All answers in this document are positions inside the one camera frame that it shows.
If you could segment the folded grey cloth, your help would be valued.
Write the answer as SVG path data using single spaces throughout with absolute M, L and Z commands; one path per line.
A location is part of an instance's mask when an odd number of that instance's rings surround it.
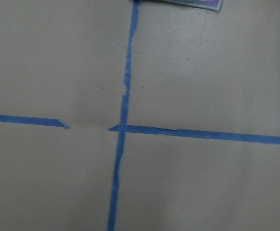
M 223 0 L 166 0 L 167 2 L 182 4 L 194 8 L 219 11 L 222 7 Z

